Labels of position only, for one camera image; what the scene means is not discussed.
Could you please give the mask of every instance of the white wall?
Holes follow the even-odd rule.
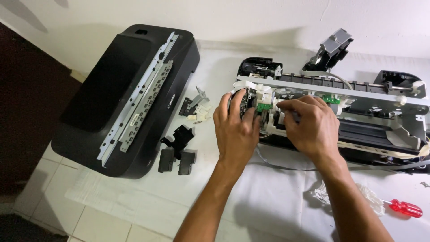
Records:
[[[343,28],[351,52],[430,59],[429,9],[428,0],[0,0],[0,21],[89,73],[115,34],[136,23],[313,50]]]

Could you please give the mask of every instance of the hand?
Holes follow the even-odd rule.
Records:
[[[236,93],[230,103],[230,114],[227,111],[227,103],[231,93],[224,94],[213,115],[219,149],[218,164],[223,166],[225,171],[234,172],[238,175],[237,178],[251,159],[260,133],[260,116],[254,119],[254,108],[249,108],[240,120],[239,105],[245,93],[245,89]]]
[[[317,168],[322,165],[320,163],[339,156],[339,120],[321,98],[306,95],[299,99],[279,102],[277,106],[285,111],[287,137]],[[301,116],[298,124],[291,113],[294,110]]]

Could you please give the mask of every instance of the canon logo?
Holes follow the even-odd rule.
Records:
[[[172,105],[172,102],[174,99],[175,99],[175,95],[173,95],[172,99],[170,99],[169,105],[167,105],[167,109],[170,108],[170,105]]]

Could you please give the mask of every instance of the left hand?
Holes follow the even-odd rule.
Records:
[[[224,94],[213,114],[219,149],[218,164],[239,176],[252,157],[260,133],[260,116],[254,119],[255,108],[249,108],[240,120],[240,102],[245,93],[245,89],[236,93],[230,103],[230,114],[227,103],[231,93]]]

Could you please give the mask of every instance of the screwdriver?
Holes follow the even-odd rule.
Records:
[[[417,218],[423,216],[423,211],[421,208],[408,202],[399,202],[397,199],[393,199],[390,202],[385,200],[382,201],[387,203],[388,206],[396,212]]]

